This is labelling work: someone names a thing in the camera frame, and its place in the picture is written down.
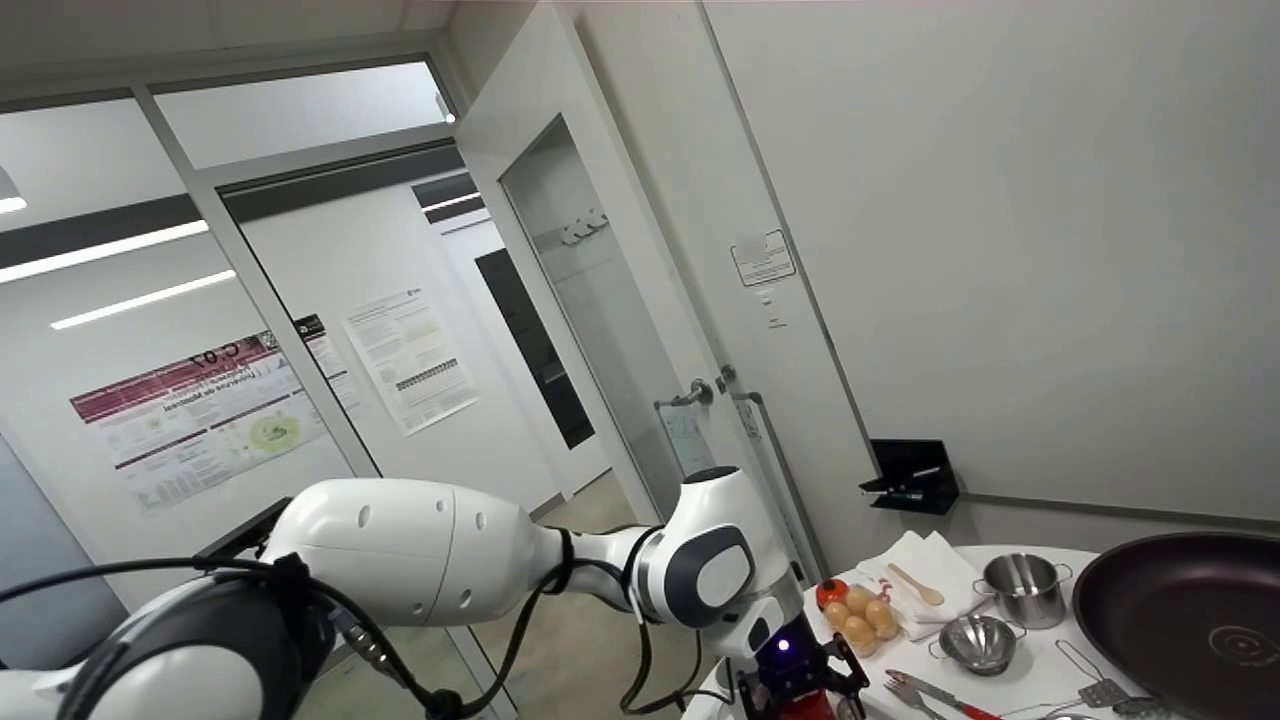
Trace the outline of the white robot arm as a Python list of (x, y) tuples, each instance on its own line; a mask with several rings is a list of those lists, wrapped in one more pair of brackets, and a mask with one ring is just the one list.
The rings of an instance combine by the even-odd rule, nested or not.
[(612, 531), (548, 530), (459, 483), (320, 482), (280, 507), (261, 555), (178, 568), (178, 590), (83, 662), (5, 674), (0, 720), (293, 720), (344, 625), (388, 639), (548, 592), (701, 627), (736, 674), (801, 617), (773, 514), (736, 467), (683, 482), (669, 522)]

